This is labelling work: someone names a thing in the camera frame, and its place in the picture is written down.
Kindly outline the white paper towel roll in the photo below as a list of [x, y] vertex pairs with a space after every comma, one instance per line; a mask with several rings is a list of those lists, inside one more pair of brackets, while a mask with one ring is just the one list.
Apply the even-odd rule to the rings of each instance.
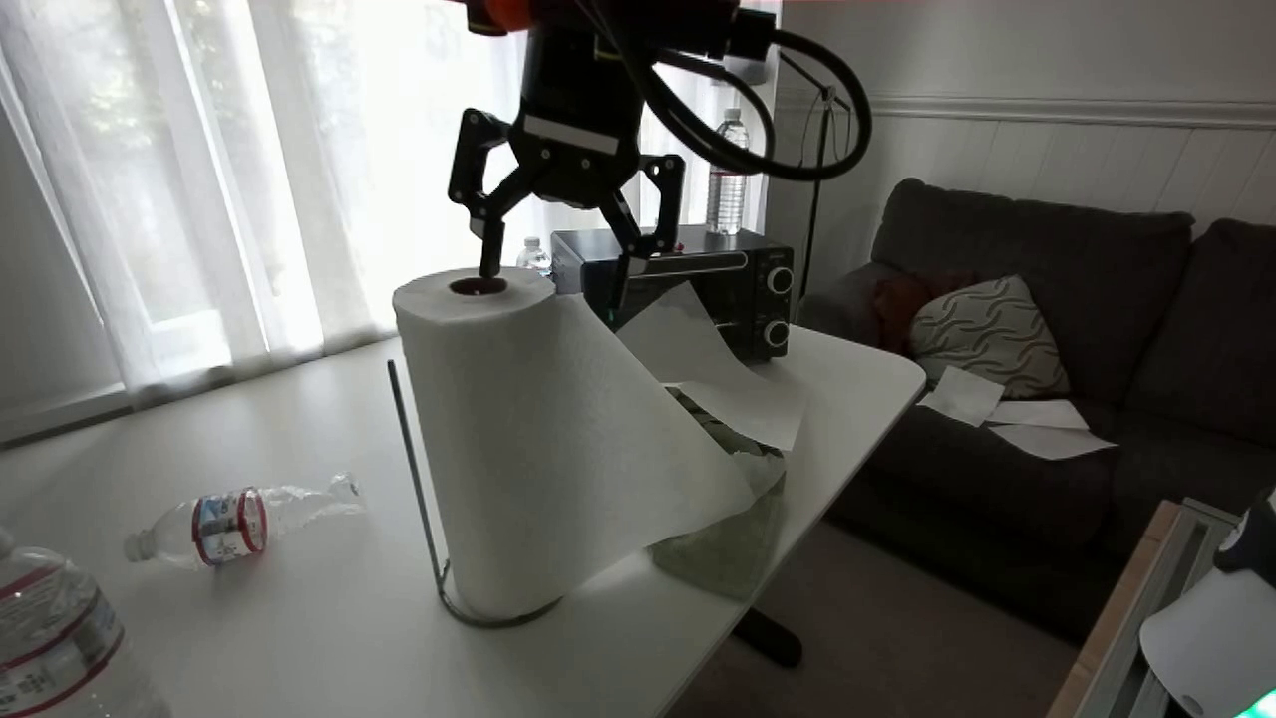
[[396, 291], [453, 600], [507, 620], [628, 555], [748, 508], [726, 450], [586, 307], [536, 271], [437, 271]]

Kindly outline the small water bottle behind oven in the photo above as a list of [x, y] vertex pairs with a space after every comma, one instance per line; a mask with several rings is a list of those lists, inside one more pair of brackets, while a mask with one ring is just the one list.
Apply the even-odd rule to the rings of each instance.
[[521, 241], [517, 266], [536, 274], [552, 274], [552, 253], [538, 234]]

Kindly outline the upright clear water bottle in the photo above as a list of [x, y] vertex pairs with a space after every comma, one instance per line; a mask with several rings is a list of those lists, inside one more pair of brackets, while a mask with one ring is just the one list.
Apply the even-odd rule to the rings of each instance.
[[[726, 138], [733, 138], [739, 149], [748, 142], [748, 126], [747, 116], [739, 108], [721, 111], [717, 133]], [[747, 197], [747, 178], [726, 172], [726, 168], [710, 168], [710, 209], [707, 209], [707, 228], [717, 234], [729, 234], [743, 228], [743, 197]]]

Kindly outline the black toaster oven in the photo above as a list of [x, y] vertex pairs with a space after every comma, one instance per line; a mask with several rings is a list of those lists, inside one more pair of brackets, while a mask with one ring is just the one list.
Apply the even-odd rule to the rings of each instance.
[[552, 278], [577, 291], [605, 329], [628, 329], [655, 298], [691, 289], [743, 363], [770, 363], [791, 349], [795, 253], [759, 230], [685, 225], [673, 253], [642, 266], [621, 266], [605, 228], [556, 230]]

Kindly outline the dark red cushion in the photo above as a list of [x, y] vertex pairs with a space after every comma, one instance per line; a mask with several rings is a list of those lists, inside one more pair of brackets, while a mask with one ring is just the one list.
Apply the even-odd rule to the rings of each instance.
[[916, 311], [932, 298], [931, 283], [916, 274], [883, 274], [873, 289], [873, 318], [877, 318], [877, 338], [889, 353], [911, 349], [911, 329]]

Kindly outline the white sheer curtain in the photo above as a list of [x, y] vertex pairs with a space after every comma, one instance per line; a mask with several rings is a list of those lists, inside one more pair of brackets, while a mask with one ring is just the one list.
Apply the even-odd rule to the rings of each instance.
[[511, 116], [528, 45], [459, 0], [0, 0], [3, 111], [126, 390], [396, 329], [469, 266], [459, 116]]

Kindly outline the patterned beige cushion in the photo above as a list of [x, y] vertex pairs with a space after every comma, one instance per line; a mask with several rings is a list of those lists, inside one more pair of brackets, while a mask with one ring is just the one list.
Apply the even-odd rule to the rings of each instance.
[[911, 322], [911, 353], [931, 374], [962, 368], [1002, 383], [1009, 398], [1070, 390], [1061, 349], [1021, 274], [931, 298]]

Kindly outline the black table leg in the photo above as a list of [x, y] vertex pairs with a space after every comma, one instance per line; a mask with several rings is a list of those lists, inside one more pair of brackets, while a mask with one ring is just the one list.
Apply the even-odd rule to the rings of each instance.
[[739, 620], [733, 633], [783, 669], [802, 666], [802, 638], [763, 609], [747, 609]]

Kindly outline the lying clear water bottle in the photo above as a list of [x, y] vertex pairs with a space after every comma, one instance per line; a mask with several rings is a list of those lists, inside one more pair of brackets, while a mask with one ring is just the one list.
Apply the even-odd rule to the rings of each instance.
[[210, 572], [261, 559], [275, 537], [334, 513], [359, 513], [362, 485], [330, 476], [323, 485], [237, 485], [160, 511], [125, 537], [126, 561], [198, 561]]

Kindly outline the white papers on sofa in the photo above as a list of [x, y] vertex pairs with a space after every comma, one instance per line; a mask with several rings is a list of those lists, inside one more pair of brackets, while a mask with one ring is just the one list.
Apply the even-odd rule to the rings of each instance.
[[1002, 383], [944, 368], [927, 407], [977, 430], [994, 430], [1032, 458], [1082, 458], [1107, 450], [1070, 398], [1009, 398]]

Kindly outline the dark grey sofa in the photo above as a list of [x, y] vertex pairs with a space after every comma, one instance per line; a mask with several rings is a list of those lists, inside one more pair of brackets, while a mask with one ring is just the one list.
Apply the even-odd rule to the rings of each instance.
[[1070, 642], [1154, 511], [1243, 511], [1276, 476], [1276, 228], [905, 178], [873, 258], [802, 298], [812, 330], [962, 368], [1085, 422], [1050, 458], [1006, 428], [905, 412], [828, 517]]

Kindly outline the near water bottle red label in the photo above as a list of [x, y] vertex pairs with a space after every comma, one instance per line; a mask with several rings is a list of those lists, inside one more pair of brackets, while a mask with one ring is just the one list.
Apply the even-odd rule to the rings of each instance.
[[72, 559], [0, 537], [0, 718], [173, 718]]

